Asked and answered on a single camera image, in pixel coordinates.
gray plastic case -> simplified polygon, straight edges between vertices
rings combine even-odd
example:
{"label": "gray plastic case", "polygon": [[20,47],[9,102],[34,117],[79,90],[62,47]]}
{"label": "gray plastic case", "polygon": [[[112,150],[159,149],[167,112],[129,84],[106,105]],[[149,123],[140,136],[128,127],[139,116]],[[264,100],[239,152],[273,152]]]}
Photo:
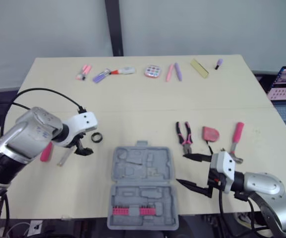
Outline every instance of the gray plastic case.
{"label": "gray plastic case", "polygon": [[[108,227],[111,230],[178,229],[177,198],[173,164],[168,147],[152,147],[147,141],[117,147],[113,154]],[[128,215],[113,215],[113,207],[129,208]],[[154,216],[143,216],[139,207],[154,207]]]}

red-handled pliers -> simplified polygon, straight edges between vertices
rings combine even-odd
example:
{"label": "red-handled pliers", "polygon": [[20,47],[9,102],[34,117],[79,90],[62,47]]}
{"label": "red-handled pliers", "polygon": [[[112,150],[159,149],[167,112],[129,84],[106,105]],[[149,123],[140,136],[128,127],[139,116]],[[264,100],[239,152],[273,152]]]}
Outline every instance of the red-handled pliers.
{"label": "red-handled pliers", "polygon": [[192,139],[191,139],[191,129],[189,123],[186,121],[185,123],[186,129],[187,129],[187,139],[185,140],[181,134],[180,131],[180,123],[176,122],[176,132],[178,134],[179,143],[183,146],[183,152],[185,154],[191,154],[191,147]]}

wall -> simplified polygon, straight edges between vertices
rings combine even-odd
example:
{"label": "wall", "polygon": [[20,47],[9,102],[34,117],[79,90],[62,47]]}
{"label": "wall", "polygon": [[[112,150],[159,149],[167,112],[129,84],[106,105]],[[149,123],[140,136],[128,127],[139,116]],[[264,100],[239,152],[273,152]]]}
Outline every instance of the wall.
{"label": "wall", "polygon": [[112,56],[103,0],[0,0],[0,91],[35,57]]}
{"label": "wall", "polygon": [[120,0],[125,56],[242,54],[286,65],[286,0]]}

purple highlighter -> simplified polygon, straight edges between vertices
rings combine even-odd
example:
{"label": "purple highlighter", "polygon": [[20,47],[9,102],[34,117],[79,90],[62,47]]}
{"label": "purple highlighter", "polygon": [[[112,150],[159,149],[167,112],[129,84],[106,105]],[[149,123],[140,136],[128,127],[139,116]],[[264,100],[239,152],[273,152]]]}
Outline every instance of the purple highlighter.
{"label": "purple highlighter", "polygon": [[111,70],[109,70],[108,68],[106,70],[104,70],[103,72],[99,73],[97,76],[95,76],[92,81],[95,83],[99,83],[100,81],[102,81],[104,78],[106,78],[106,76],[110,75]]}
{"label": "purple highlighter", "polygon": [[177,77],[178,77],[179,81],[182,81],[182,75],[181,75],[179,64],[178,63],[174,63],[174,68],[176,70]]}
{"label": "purple highlighter", "polygon": [[223,63],[223,59],[219,59],[217,62],[217,66],[215,67],[215,70],[217,70],[222,63]]}

table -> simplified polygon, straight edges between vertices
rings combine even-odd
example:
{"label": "table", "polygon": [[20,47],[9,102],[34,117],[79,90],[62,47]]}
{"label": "table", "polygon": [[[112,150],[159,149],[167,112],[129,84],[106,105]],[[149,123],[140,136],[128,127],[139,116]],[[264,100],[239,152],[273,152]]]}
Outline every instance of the table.
{"label": "table", "polygon": [[[202,78],[190,61],[196,58],[208,71]],[[214,70],[219,58],[224,63]],[[182,82],[173,74],[165,82],[167,69],[178,62]],[[93,66],[85,81],[75,80],[81,66]],[[159,65],[163,72],[158,79],[143,75],[148,64]],[[133,66],[137,73],[111,75],[99,84],[92,78],[106,67],[111,70]],[[65,148],[55,147],[49,163],[36,158],[26,166],[8,191],[13,219],[53,219],[61,217],[106,217],[111,180],[112,155],[117,146],[135,145],[148,140],[151,146],[171,149],[175,177],[206,186],[209,164],[182,157],[182,146],[174,129],[175,122],[189,121],[194,153],[209,154],[201,139],[202,126],[216,128],[220,139],[211,143],[215,152],[229,149],[238,121],[245,123],[236,154],[244,163],[236,165],[240,172],[269,172],[278,176],[286,187],[286,126],[267,99],[252,72],[240,55],[228,56],[164,56],[110,58],[37,58],[20,90],[47,87],[64,93],[95,113],[104,136],[99,144],[90,141],[84,146],[94,150],[87,157],[72,155],[63,167],[56,166]],[[35,91],[16,100],[28,107],[40,106],[61,119],[77,113],[66,99],[50,92]],[[24,113],[12,107],[5,130]],[[218,213],[218,191],[213,198],[192,192],[172,181],[178,193],[180,214]],[[225,212],[248,211],[248,204],[224,196]]]}

